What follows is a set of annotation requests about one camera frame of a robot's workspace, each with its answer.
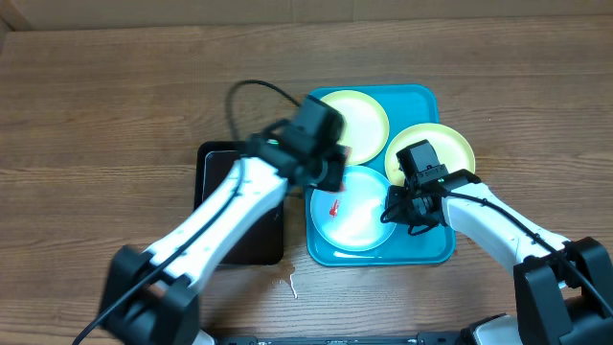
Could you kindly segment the light blue plate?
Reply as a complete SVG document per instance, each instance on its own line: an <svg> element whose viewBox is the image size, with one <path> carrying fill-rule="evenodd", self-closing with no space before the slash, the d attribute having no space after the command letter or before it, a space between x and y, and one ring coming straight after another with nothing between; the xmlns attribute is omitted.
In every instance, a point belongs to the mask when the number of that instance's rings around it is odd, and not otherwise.
<svg viewBox="0 0 613 345"><path fill-rule="evenodd" d="M397 225L383 223L389 180L364 166L345 169L339 192L314 190L309 211L317 232L332 246L352 252L374 249L386 242Z"/></svg>

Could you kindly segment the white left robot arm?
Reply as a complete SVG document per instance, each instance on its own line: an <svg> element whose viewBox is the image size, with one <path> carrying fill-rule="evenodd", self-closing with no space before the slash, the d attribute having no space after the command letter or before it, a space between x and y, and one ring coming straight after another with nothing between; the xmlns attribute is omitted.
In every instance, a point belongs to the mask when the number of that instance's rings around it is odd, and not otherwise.
<svg viewBox="0 0 613 345"><path fill-rule="evenodd" d="M200 325L199 295L220 262L294 186L337 192L346 149L344 122L281 120L250 136L241 157L193 213L142 253L112 259L90 328L124 344L213 344Z"/></svg>

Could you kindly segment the yellow plate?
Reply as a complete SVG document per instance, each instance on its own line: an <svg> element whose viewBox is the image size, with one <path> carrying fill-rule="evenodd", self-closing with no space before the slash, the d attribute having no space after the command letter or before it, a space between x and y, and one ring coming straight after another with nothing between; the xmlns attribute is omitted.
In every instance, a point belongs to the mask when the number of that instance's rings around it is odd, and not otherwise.
<svg viewBox="0 0 613 345"><path fill-rule="evenodd" d="M476 158L464 136L449 126L433 123L418 124L402 130L386 150L384 168L388 180L393 185L401 186L405 180L396 153L422 140L427 140L431 144L439 161L446 165L450 173L461 169L475 173Z"/></svg>
<svg viewBox="0 0 613 345"><path fill-rule="evenodd" d="M348 165L366 163L383 150L390 124L386 111L373 97L359 91L339 90L324 96L321 101L344 118L339 144L350 149Z"/></svg>

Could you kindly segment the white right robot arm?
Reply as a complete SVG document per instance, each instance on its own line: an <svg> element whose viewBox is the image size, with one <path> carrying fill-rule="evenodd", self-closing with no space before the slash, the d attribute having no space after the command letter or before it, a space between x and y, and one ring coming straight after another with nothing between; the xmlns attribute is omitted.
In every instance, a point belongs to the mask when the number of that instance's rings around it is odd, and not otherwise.
<svg viewBox="0 0 613 345"><path fill-rule="evenodd" d="M464 234L513 278L515 315L500 314L461 332L463 344L610 344L612 262L591 237L578 241L521 216L483 183L452 191L394 186L381 217L410 234L439 225Z"/></svg>

